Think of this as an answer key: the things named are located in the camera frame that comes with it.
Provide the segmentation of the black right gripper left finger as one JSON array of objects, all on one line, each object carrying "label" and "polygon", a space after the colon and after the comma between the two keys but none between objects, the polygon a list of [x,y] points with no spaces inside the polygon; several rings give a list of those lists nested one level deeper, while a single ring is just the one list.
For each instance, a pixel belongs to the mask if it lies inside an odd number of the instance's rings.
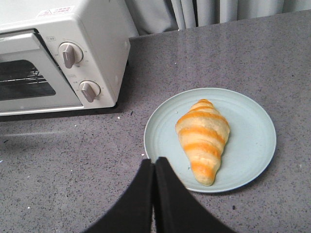
[{"label": "black right gripper left finger", "polygon": [[152,222],[154,165],[141,162],[135,178],[112,206],[86,233],[149,233]]}]

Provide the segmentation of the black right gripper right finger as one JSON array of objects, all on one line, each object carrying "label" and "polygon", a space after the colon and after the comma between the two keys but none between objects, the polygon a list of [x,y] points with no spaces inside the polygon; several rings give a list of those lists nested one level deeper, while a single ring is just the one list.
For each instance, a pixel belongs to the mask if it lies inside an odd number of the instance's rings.
[{"label": "black right gripper right finger", "polygon": [[155,223],[158,233],[232,233],[185,188],[167,158],[155,163],[157,197]]}]

